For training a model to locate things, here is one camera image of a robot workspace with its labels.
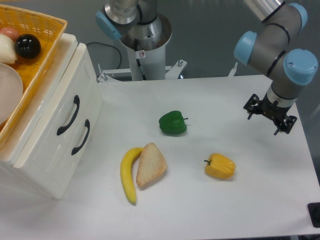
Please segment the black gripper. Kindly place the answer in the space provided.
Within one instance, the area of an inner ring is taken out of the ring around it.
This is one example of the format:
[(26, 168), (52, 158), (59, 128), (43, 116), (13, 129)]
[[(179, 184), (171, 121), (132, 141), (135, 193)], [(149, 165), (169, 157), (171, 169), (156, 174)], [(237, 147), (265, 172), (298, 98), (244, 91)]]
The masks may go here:
[(243, 109), (248, 113), (247, 119), (250, 120), (253, 115), (263, 115), (264, 117), (273, 121), (276, 130), (273, 133), (276, 136), (278, 133), (289, 134), (297, 121), (297, 117), (287, 115), (288, 108), (278, 106), (279, 102), (276, 100), (270, 102), (267, 97), (261, 101), (256, 94), (253, 94)]

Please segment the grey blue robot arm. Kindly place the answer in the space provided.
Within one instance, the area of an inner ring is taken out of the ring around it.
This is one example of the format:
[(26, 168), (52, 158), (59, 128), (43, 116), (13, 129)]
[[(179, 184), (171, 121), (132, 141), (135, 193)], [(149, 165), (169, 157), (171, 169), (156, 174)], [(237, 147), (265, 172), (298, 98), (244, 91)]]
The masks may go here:
[[(246, 5), (264, 24), (264, 30), (244, 33), (233, 54), (272, 83), (263, 99), (253, 94), (244, 109), (251, 116), (270, 119), (277, 132), (288, 134), (297, 120), (288, 111), (318, 69), (317, 58), (310, 51), (285, 50), (305, 27), (308, 14), (303, 6), (283, 0), (248, 0)], [(166, 70), (166, 45), (172, 27), (158, 12), (155, 0), (108, 0), (95, 20), (105, 35), (126, 47), (134, 81), (173, 79), (181, 73), (177, 65)]]

